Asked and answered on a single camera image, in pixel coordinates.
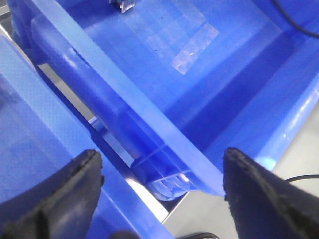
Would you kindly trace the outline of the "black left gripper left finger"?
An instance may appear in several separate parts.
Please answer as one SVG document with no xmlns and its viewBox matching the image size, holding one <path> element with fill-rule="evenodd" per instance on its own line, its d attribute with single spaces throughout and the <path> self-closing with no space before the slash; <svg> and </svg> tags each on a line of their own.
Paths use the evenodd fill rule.
<svg viewBox="0 0 319 239">
<path fill-rule="evenodd" d="M 98 205 L 102 156 L 85 150 L 49 178 L 1 203 L 2 239 L 84 239 Z"/>
</svg>

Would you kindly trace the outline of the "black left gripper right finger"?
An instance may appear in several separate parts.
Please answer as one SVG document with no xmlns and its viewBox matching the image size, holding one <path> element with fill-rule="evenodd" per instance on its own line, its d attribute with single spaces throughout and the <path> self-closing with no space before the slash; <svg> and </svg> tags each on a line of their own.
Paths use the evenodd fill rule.
<svg viewBox="0 0 319 239">
<path fill-rule="evenodd" d="M 223 188 L 240 239 L 317 239 L 319 199 L 237 148 L 223 156 Z"/>
</svg>

